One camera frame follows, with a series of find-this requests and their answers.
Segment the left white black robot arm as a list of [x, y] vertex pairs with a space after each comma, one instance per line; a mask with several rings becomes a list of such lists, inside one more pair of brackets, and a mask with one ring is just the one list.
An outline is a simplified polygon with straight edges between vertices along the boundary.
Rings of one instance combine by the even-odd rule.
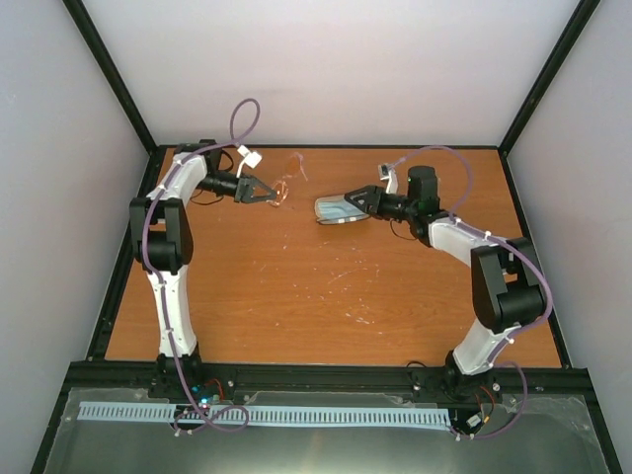
[[129, 205], [132, 252], [152, 288], [159, 323], [157, 362], [172, 372], [170, 383], [184, 397], [195, 397], [205, 385], [199, 367], [198, 339], [191, 321], [188, 272], [194, 255], [194, 238], [187, 206], [195, 191], [230, 197], [237, 203], [273, 200], [277, 192], [257, 177], [247, 174], [263, 160], [261, 153], [241, 144], [235, 172], [221, 170], [221, 146], [208, 143], [192, 150], [182, 148], [156, 188]]

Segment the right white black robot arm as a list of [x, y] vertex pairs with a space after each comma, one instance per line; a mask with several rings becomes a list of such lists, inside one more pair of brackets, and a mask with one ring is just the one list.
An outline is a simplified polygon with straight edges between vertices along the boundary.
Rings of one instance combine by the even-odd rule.
[[386, 187], [347, 192], [345, 202], [370, 217], [407, 223], [416, 240], [470, 270], [475, 320], [446, 356], [440, 384], [446, 394], [459, 397], [494, 368], [519, 334], [548, 320], [553, 310], [550, 286], [528, 239], [501, 238], [441, 207], [434, 168], [410, 168], [403, 195], [395, 192], [395, 172], [387, 166], [381, 172]]

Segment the orange tinted sunglasses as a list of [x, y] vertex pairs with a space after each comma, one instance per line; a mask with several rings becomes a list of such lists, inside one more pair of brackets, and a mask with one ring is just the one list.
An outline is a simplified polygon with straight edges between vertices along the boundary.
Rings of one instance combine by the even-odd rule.
[[305, 158], [300, 152], [293, 152], [285, 161], [280, 176], [273, 182], [272, 188], [276, 193], [268, 204], [272, 207], [280, 207], [290, 195], [296, 184], [309, 181], [305, 170]]

